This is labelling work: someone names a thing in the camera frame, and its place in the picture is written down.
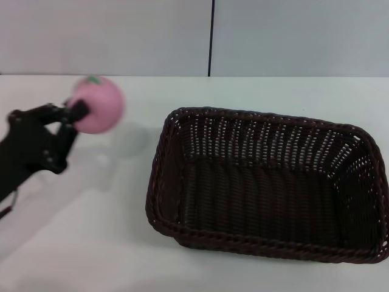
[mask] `robotic hand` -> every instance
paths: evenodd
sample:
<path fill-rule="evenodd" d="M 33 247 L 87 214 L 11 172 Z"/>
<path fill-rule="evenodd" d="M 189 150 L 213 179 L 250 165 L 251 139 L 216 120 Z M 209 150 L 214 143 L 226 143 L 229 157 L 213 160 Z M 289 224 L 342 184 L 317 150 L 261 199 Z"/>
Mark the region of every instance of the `robotic hand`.
<path fill-rule="evenodd" d="M 0 203 L 37 171 L 63 172 L 78 133 L 109 130 L 123 110 L 124 98 L 113 82 L 87 77 L 78 83 L 64 108 L 47 104 L 12 111 L 8 115 L 9 132 L 0 142 Z M 45 127 L 54 122 L 61 124 L 56 134 Z M 12 210 L 16 194 L 12 205 L 0 211 L 0 219 Z"/>

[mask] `white tabletop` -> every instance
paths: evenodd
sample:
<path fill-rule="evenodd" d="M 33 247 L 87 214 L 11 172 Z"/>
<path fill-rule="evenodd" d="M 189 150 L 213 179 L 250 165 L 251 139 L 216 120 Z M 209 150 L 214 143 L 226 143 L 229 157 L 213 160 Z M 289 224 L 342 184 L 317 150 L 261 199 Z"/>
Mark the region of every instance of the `white tabletop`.
<path fill-rule="evenodd" d="M 195 251 L 149 224 L 151 162 L 168 114 L 181 106 L 308 116 L 369 132 L 389 158 L 389 78 L 111 77 L 127 98 L 121 124 L 82 134 L 67 171 L 38 173 L 0 221 L 0 292 L 374 291 L 389 260 L 322 264 Z M 5 115 L 71 94 L 75 76 L 0 76 Z"/>

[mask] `brown woven basket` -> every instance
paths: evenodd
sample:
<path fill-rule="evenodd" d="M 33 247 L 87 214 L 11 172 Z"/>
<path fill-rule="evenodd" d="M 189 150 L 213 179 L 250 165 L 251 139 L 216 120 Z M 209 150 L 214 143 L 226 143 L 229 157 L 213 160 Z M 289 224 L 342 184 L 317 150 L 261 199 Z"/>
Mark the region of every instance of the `brown woven basket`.
<path fill-rule="evenodd" d="M 160 135 L 146 212 L 189 248 L 333 263 L 388 257 L 384 162 L 351 125 L 180 108 Z"/>

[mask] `pink fruit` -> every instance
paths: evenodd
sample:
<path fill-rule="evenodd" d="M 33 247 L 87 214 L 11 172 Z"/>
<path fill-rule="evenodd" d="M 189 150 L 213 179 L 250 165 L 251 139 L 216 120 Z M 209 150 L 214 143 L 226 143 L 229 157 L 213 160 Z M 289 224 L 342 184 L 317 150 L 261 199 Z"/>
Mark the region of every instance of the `pink fruit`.
<path fill-rule="evenodd" d="M 83 100 L 89 108 L 89 114 L 74 124 L 82 133 L 108 131 L 123 116 L 124 97 L 119 88 L 107 78 L 90 76 L 82 79 L 76 85 L 67 107 L 71 108 L 78 100 Z"/>

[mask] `basket rim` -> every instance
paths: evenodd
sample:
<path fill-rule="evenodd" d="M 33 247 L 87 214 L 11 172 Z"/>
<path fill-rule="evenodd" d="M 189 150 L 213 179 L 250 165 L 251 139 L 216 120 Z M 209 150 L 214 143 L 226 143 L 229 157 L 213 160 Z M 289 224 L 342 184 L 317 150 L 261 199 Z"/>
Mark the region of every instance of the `basket rim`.
<path fill-rule="evenodd" d="M 340 133 L 354 134 L 366 143 L 368 154 L 372 156 L 373 171 L 376 175 L 375 185 L 379 190 L 381 204 L 378 206 L 382 224 L 382 239 L 372 249 L 360 248 L 338 248 L 332 246 L 313 245 L 309 243 L 285 242 L 276 239 L 254 237 L 249 235 L 228 234 L 217 231 L 206 231 L 201 229 L 191 229 L 164 218 L 160 212 L 159 204 L 156 202 L 156 178 L 157 172 L 162 168 L 164 155 L 170 136 L 168 135 L 171 127 L 174 127 L 175 121 L 186 116 L 207 117 L 227 117 L 240 120 L 251 120 L 260 122 L 280 123 L 282 125 L 294 125 L 298 127 L 315 127 L 318 129 L 332 130 Z M 156 154 L 153 159 L 152 171 L 146 198 L 146 214 L 153 228 L 163 235 L 182 240 L 208 240 L 212 243 L 218 241 L 230 242 L 239 248 L 257 248 L 272 249 L 274 252 L 305 252 L 312 260 L 316 257 L 328 256 L 331 262 L 354 262 L 354 263 L 378 263 L 389 256 L 388 245 L 384 246 L 384 241 L 388 239 L 389 226 L 389 200 L 388 200 L 388 182 L 385 174 L 385 165 L 380 153 L 379 147 L 374 139 L 363 129 L 350 124 L 332 123 L 325 120 L 311 119 L 307 117 L 294 117 L 274 113 L 259 113 L 255 111 L 232 110 L 212 107 L 182 107 L 171 112 L 166 118 L 162 133 L 160 135 Z"/>

